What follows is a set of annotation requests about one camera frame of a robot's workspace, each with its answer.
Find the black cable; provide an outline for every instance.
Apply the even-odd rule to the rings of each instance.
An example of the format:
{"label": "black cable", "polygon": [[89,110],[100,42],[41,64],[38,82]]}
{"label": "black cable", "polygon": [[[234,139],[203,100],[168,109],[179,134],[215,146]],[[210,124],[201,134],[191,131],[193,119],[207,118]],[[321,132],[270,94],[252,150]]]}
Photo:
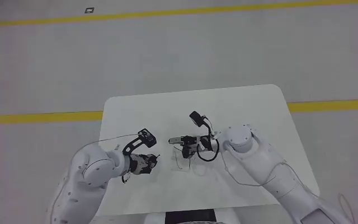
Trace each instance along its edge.
{"label": "black cable", "polygon": [[217,149],[217,151],[216,151],[216,153],[215,153],[215,156],[213,157],[213,158],[211,158],[211,159],[209,159],[209,160],[207,160],[207,159],[205,159],[205,158],[202,158],[201,156],[200,156],[200,153],[199,153],[199,144],[196,146],[196,152],[197,152],[197,156],[199,156],[199,158],[201,159],[201,160],[203,160],[203,161],[205,161],[205,162],[211,162],[211,161],[213,161],[214,159],[216,159],[216,157],[218,156],[218,154],[219,154],[219,150],[220,150],[220,146],[219,146],[219,141],[216,139],[216,143],[217,143],[217,145],[218,145],[218,149]]}
{"label": "black cable", "polygon": [[[203,125],[204,126],[206,126],[207,128],[208,128],[208,140],[209,141],[211,141],[211,129],[210,129],[210,126],[207,124],[207,122],[204,122],[203,123]],[[199,144],[196,146],[196,152],[197,152],[197,156],[201,159],[201,160],[203,160],[203,161],[205,161],[205,162],[212,162],[214,159],[216,159],[216,157],[218,156],[218,154],[219,154],[219,150],[220,150],[220,146],[219,146],[219,141],[217,140],[217,139],[215,139],[216,140],[216,145],[218,146],[217,147],[217,151],[216,151],[216,153],[215,153],[215,156],[213,157],[213,158],[211,158],[211,159],[209,159],[209,160],[207,160],[207,159],[205,159],[205,158],[202,158],[201,156],[200,156],[200,152],[199,152]]]}

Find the small black object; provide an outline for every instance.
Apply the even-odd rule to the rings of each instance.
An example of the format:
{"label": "small black object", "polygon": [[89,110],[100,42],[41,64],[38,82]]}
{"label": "small black object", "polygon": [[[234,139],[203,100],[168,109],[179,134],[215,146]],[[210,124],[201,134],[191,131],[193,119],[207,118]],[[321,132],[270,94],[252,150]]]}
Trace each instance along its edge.
{"label": "small black object", "polygon": [[123,149],[123,155],[128,156],[130,155],[136,148],[145,144],[148,148],[151,148],[155,144],[157,144],[157,139],[154,135],[151,134],[147,129],[142,129],[138,132],[138,138],[129,142]]}
{"label": "small black object", "polygon": [[189,117],[196,124],[196,126],[201,127],[204,124],[204,117],[201,116],[198,112],[193,111]]}
{"label": "small black object", "polygon": [[183,149],[181,151],[183,158],[190,158],[192,155],[195,154],[195,151],[191,151],[189,146],[192,144],[196,144],[196,137],[184,136],[181,137],[181,141],[183,142]]}
{"label": "small black object", "polygon": [[84,11],[85,14],[87,13],[93,13],[95,11],[95,8],[94,7],[91,7],[91,8],[86,8],[86,10]]}
{"label": "small black object", "polygon": [[138,134],[140,134],[140,140],[142,140],[148,148],[151,148],[152,146],[157,144],[157,139],[155,138],[155,136],[152,135],[151,132],[149,132],[146,128],[140,130]]}

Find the wire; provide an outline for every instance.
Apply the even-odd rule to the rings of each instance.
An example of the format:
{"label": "wire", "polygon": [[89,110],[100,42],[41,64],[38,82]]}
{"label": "wire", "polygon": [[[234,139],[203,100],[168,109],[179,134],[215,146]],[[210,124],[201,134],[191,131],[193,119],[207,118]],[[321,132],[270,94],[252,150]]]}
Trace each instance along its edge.
{"label": "wire", "polygon": [[[350,218],[350,217],[347,215],[345,209],[343,208],[343,205],[342,205],[342,202],[341,202],[341,199],[342,199],[342,198],[343,198],[343,200],[346,202],[346,204],[347,204],[347,206],[348,206],[348,209],[349,209],[349,211],[351,212],[352,218]],[[351,205],[349,204],[347,198],[346,198],[342,193],[339,193],[339,194],[338,194],[338,202],[340,203],[340,206],[341,206],[342,211],[343,211],[343,213],[345,214],[346,218],[349,219],[349,220],[352,222],[352,224],[355,224],[355,223],[356,223],[356,220],[355,220],[355,218],[354,218],[354,214],[353,214],[352,207],[351,207]]]}
{"label": "wire", "polygon": [[182,170],[183,168],[179,167],[178,159],[177,159],[177,153],[175,151],[174,151],[174,155],[175,155],[175,161],[177,162],[178,168]]}
{"label": "wire", "polygon": [[231,172],[229,171],[229,168],[227,167],[227,165],[226,165],[226,162],[225,162],[225,160],[224,160],[224,156],[223,156],[223,153],[221,152],[221,155],[222,155],[222,159],[223,159],[223,162],[224,162],[224,166],[225,166],[225,171],[231,176],[231,178],[237,183],[237,184],[239,184],[239,185],[244,185],[244,186],[264,186],[265,184],[267,184],[268,182],[270,182],[271,180],[273,180],[276,176],[274,176],[271,180],[269,180],[269,181],[267,181],[267,179],[270,177],[270,175],[271,175],[271,173],[272,173],[272,171],[273,171],[273,169],[272,169],[272,171],[270,172],[270,174],[268,175],[268,177],[267,177],[267,179],[264,181],[264,183],[263,184],[244,184],[244,183],[240,183],[240,182],[238,182],[236,179],[235,179],[235,177],[231,174]]}
{"label": "wire", "polygon": [[[273,180],[273,179],[276,177],[276,176],[274,176],[271,180],[268,180],[269,177],[271,176],[272,172],[274,171],[274,169],[275,169],[277,166],[279,166],[279,165],[285,165],[285,166],[288,166],[288,167],[291,169],[291,171],[295,174],[296,178],[298,179],[298,181],[300,182],[300,184],[303,186],[303,188],[306,190],[306,192],[312,194],[312,195],[315,196],[316,198],[319,198],[319,199],[323,200],[323,198],[321,198],[321,197],[317,196],[316,194],[314,194],[306,185],[303,184],[303,182],[301,181],[300,177],[298,177],[296,171],[295,171],[288,163],[286,163],[286,162],[279,162],[278,164],[276,164],[276,165],[271,169],[270,174],[267,176],[267,178],[266,178],[266,180],[264,181],[263,184],[257,184],[257,185],[255,185],[255,184],[244,184],[244,183],[238,182],[238,181],[234,178],[234,176],[230,173],[230,171],[229,171],[229,169],[228,169],[228,167],[227,167],[227,165],[226,165],[226,162],[225,162],[225,160],[224,160],[223,152],[221,152],[221,155],[222,155],[222,159],[223,159],[223,162],[224,162],[225,171],[226,171],[226,172],[231,176],[231,178],[232,178],[237,184],[239,184],[239,185],[244,185],[244,186],[264,186],[265,184],[267,184],[268,182],[270,182],[271,180]],[[342,202],[341,202],[341,199],[342,199],[342,198],[343,198],[343,200],[345,201],[345,203],[347,204],[348,209],[350,210],[350,213],[351,213],[352,218],[350,218],[350,217],[348,216],[347,212],[346,212],[345,209],[343,208],[343,205],[342,205]],[[340,206],[341,206],[341,209],[343,210],[343,213],[344,213],[344,215],[346,216],[346,218],[347,218],[352,224],[355,224],[356,221],[355,221],[355,218],[354,218],[354,214],[353,214],[352,207],[351,207],[349,201],[347,200],[347,198],[346,198],[342,193],[339,193],[339,194],[338,194],[338,202],[339,202],[339,204],[340,204]]]}
{"label": "wire", "polygon": [[207,118],[207,117],[205,116],[204,119],[208,120],[208,122],[210,123],[210,126],[211,126],[211,130],[214,130],[213,124],[211,123],[211,121],[209,120],[209,118]]}
{"label": "wire", "polygon": [[[179,151],[181,151],[180,149],[178,149],[177,147],[175,147],[175,146],[173,146],[176,150],[179,150]],[[182,151],[181,151],[182,152]]]}
{"label": "wire", "polygon": [[216,149],[216,153],[215,153],[215,156],[213,157],[213,158],[211,158],[211,159],[209,159],[209,160],[207,160],[207,159],[205,159],[205,158],[202,158],[201,156],[200,156],[200,152],[199,152],[199,144],[196,146],[196,153],[197,153],[197,156],[199,156],[199,158],[201,159],[201,160],[203,160],[203,161],[205,161],[205,162],[211,162],[211,161],[213,161],[214,159],[216,159],[216,157],[218,156],[218,154],[219,154],[219,150],[220,150],[220,146],[219,146],[219,141],[217,140],[217,139],[215,139],[216,140],[216,144],[217,144],[217,146],[218,146],[218,148]]}
{"label": "wire", "polygon": [[138,135],[139,135],[139,134],[126,134],[126,135],[124,135],[124,136],[117,136],[117,137],[114,137],[114,138],[101,139],[101,140],[97,140],[97,141],[94,141],[94,142],[90,142],[90,143],[88,143],[88,144],[85,144],[84,146],[82,146],[81,148],[79,148],[79,149],[76,150],[75,154],[74,154],[74,155],[72,156],[72,158],[71,158],[71,162],[70,162],[70,164],[69,164],[69,169],[68,169],[67,175],[66,175],[66,177],[65,177],[65,179],[64,179],[65,182],[64,182],[64,184],[62,185],[60,192],[59,192],[58,195],[56,196],[54,203],[52,204],[51,212],[50,212],[50,224],[52,224],[52,215],[53,215],[53,212],[54,212],[55,204],[56,204],[58,198],[60,197],[60,195],[61,195],[61,193],[62,193],[62,191],[63,191],[65,185],[66,185],[67,182],[68,182],[73,158],[74,158],[74,156],[79,152],[79,150],[85,148],[86,146],[88,146],[88,145],[90,145],[90,144],[96,143],[96,142],[104,142],[104,141],[113,140],[113,139],[117,139],[117,138],[122,138],[122,137],[127,137],[127,136],[138,136]]}

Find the yellow floor stripe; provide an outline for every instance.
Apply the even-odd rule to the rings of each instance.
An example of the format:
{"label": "yellow floor stripe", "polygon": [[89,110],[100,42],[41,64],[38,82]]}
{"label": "yellow floor stripe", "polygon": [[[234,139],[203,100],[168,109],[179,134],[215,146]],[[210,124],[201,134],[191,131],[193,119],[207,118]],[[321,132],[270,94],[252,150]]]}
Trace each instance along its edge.
{"label": "yellow floor stripe", "polygon": [[[291,113],[358,110],[358,100],[290,102]],[[0,115],[0,124],[96,122],[102,120],[102,111],[68,112],[52,114]]]}
{"label": "yellow floor stripe", "polygon": [[143,18],[153,16],[173,16],[173,15],[189,15],[189,14],[206,14],[217,12],[233,12],[233,11],[252,11],[252,10],[276,10],[282,8],[297,8],[297,7],[311,7],[311,6],[331,6],[339,4],[357,4],[358,0],[319,0],[308,2],[286,2],[273,4],[255,4],[246,6],[225,6],[225,7],[211,7],[211,8],[193,8],[186,10],[167,10],[167,11],[152,11],[152,12],[134,12],[111,15],[96,15],[96,16],[79,16],[68,18],[45,18],[38,20],[19,20],[19,21],[0,21],[0,26],[21,26],[21,25],[35,25],[35,24],[61,24],[61,23],[75,23],[75,22],[89,22],[99,20],[122,20],[130,18]]}
{"label": "yellow floor stripe", "polygon": [[291,102],[287,106],[291,113],[358,110],[358,100]]}
{"label": "yellow floor stripe", "polygon": [[0,115],[0,124],[91,122],[102,120],[102,114],[102,111],[87,111],[52,114]]}

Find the white cable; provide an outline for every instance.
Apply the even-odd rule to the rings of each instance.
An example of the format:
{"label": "white cable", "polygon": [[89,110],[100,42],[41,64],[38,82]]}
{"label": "white cable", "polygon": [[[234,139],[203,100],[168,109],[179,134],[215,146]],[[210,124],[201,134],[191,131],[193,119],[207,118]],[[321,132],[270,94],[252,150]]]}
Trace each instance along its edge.
{"label": "white cable", "polygon": [[221,151],[220,153],[221,153],[221,155],[222,155],[222,159],[223,159],[223,162],[224,162],[225,171],[226,171],[226,172],[231,176],[231,178],[232,178],[237,184],[239,184],[239,185],[244,185],[244,186],[264,186],[265,184],[267,184],[268,182],[270,182],[271,180],[273,180],[273,179],[276,177],[276,176],[274,176],[271,180],[268,181],[268,179],[269,179],[271,173],[273,172],[273,169],[272,169],[271,172],[270,172],[270,174],[268,175],[267,179],[263,182],[263,184],[244,184],[244,183],[240,183],[240,182],[238,182],[238,181],[234,178],[234,176],[230,173],[229,168],[227,167],[226,162],[225,162],[225,160],[224,160],[223,152]]}
{"label": "white cable", "polygon": [[68,171],[67,171],[67,175],[66,175],[66,177],[65,177],[64,184],[62,185],[60,192],[58,193],[58,195],[57,195],[56,198],[55,198],[54,203],[52,204],[51,212],[50,212],[50,224],[52,224],[52,215],[53,215],[53,212],[54,212],[55,204],[56,204],[58,198],[60,197],[60,195],[61,195],[61,193],[62,193],[62,191],[63,191],[65,185],[66,185],[67,182],[68,182],[69,174],[70,174],[70,170],[71,170],[71,165],[72,165],[72,161],[73,161],[74,156],[77,154],[77,152],[79,152],[79,150],[85,148],[86,146],[88,146],[88,145],[90,145],[90,144],[93,144],[93,143],[96,143],[96,142],[104,142],[104,141],[113,140],[113,139],[117,139],[117,138],[122,138],[122,137],[127,137],[127,136],[138,136],[138,135],[139,135],[139,134],[126,134],[126,135],[124,135],[124,136],[117,136],[117,137],[114,137],[114,138],[101,139],[101,140],[97,140],[97,141],[94,141],[94,142],[90,142],[90,143],[88,143],[88,144],[85,144],[84,146],[82,146],[81,148],[79,148],[79,149],[76,150],[76,153],[75,153],[75,154],[72,156],[72,158],[71,158],[71,161],[70,161],[70,164],[69,164],[69,169],[68,169]]}
{"label": "white cable", "polygon": [[[350,218],[350,217],[348,216],[348,214],[346,213],[345,209],[343,208],[343,205],[342,205],[342,202],[341,202],[341,198],[343,198],[343,200],[346,202],[346,204],[347,204],[347,206],[348,206],[348,209],[349,209],[349,211],[351,212],[352,218]],[[355,223],[356,223],[356,220],[355,220],[355,218],[354,218],[354,214],[353,214],[353,211],[352,211],[352,207],[351,207],[350,203],[348,202],[347,198],[346,198],[342,193],[339,193],[339,194],[338,194],[338,202],[340,203],[340,206],[341,206],[342,211],[343,211],[343,213],[345,214],[346,218],[349,219],[349,220],[352,222],[352,224],[355,224]]]}
{"label": "white cable", "polygon": [[[323,198],[321,198],[321,197],[317,196],[316,194],[314,194],[306,185],[304,185],[303,182],[301,181],[300,177],[298,177],[296,171],[295,171],[288,163],[286,163],[286,162],[279,162],[278,164],[276,164],[276,165],[272,168],[272,170],[270,171],[270,174],[267,176],[266,180],[264,181],[264,184],[260,184],[260,185],[243,184],[243,183],[238,182],[238,181],[234,178],[234,176],[230,173],[228,167],[226,166],[226,162],[225,162],[225,160],[224,160],[224,156],[223,156],[223,152],[222,152],[222,151],[221,151],[221,155],[222,155],[222,159],[223,159],[223,162],[224,162],[225,171],[226,171],[226,172],[231,176],[231,178],[232,178],[237,184],[239,184],[239,185],[244,185],[244,186],[264,186],[265,184],[267,184],[268,182],[270,182],[271,180],[273,180],[273,179],[276,177],[276,176],[274,176],[271,180],[267,181],[267,180],[269,179],[270,175],[272,174],[272,172],[274,171],[274,169],[275,169],[277,166],[279,166],[279,165],[286,165],[286,166],[288,166],[288,167],[291,169],[291,171],[295,174],[296,178],[298,179],[298,181],[300,182],[300,184],[303,186],[303,188],[306,190],[306,192],[312,194],[312,195],[315,196],[316,198],[319,198],[319,199],[321,199],[321,200],[324,200]],[[347,206],[348,206],[348,209],[349,209],[350,212],[351,212],[352,218],[350,218],[350,217],[348,216],[347,212],[346,212],[345,209],[343,208],[343,205],[342,205],[342,202],[341,202],[341,198],[343,198],[343,200],[346,202],[346,204],[347,204]],[[340,204],[340,206],[341,206],[341,209],[343,210],[343,213],[344,213],[344,215],[346,216],[346,218],[347,218],[352,224],[355,224],[356,221],[355,221],[355,218],[354,218],[354,214],[353,214],[353,211],[352,211],[352,207],[351,207],[349,201],[347,200],[347,198],[346,198],[342,193],[339,193],[339,194],[338,194],[338,202],[339,202],[339,204]]]}

